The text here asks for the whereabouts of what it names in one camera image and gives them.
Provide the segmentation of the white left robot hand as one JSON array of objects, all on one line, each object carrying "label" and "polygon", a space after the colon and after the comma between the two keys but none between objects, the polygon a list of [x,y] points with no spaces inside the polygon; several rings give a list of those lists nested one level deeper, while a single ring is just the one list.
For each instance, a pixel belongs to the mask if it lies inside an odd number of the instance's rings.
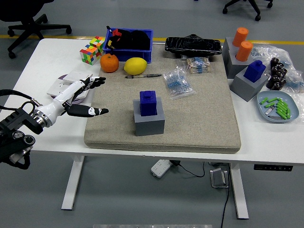
[{"label": "white left robot hand", "polygon": [[105,83],[105,77],[88,76],[73,82],[63,92],[59,93],[48,105],[35,109],[33,117],[42,127],[55,124],[57,118],[64,113],[76,117],[94,117],[109,112],[106,108],[94,108],[86,105],[72,104],[73,100],[82,92],[99,87]]}]

